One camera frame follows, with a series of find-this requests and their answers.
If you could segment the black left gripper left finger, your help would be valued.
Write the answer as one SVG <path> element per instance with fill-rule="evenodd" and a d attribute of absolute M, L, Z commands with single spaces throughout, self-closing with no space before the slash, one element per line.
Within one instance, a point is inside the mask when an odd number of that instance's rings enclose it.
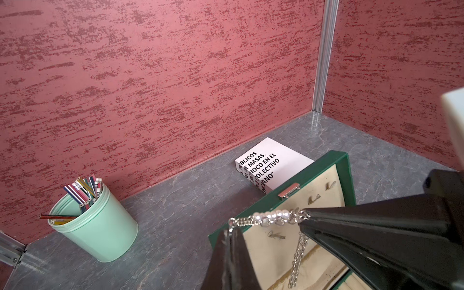
<path fill-rule="evenodd" d="M 230 269 L 231 235 L 224 230 L 217 237 L 202 290 L 231 290 L 232 274 Z"/>

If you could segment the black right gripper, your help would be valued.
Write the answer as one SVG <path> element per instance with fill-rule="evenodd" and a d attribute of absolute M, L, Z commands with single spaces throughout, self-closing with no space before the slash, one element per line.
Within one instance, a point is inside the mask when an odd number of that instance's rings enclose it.
<path fill-rule="evenodd" d="M 464 173 L 433 169 L 422 195 L 308 210 L 301 231 L 375 290 L 464 287 Z"/>

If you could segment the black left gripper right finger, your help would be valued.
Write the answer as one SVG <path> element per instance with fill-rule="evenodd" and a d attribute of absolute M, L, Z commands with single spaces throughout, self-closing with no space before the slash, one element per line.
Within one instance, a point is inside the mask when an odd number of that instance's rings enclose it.
<path fill-rule="evenodd" d="M 261 289 L 244 236 L 238 228 L 231 231 L 231 289 Z"/>

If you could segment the green jewelry box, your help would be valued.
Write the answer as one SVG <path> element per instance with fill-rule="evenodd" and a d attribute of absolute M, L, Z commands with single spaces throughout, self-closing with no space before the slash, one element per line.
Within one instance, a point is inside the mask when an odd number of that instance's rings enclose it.
<path fill-rule="evenodd" d="M 210 235 L 240 229 L 261 290 L 365 290 L 339 258 L 299 225 L 308 210 L 356 204 L 349 156 L 330 151 Z"/>

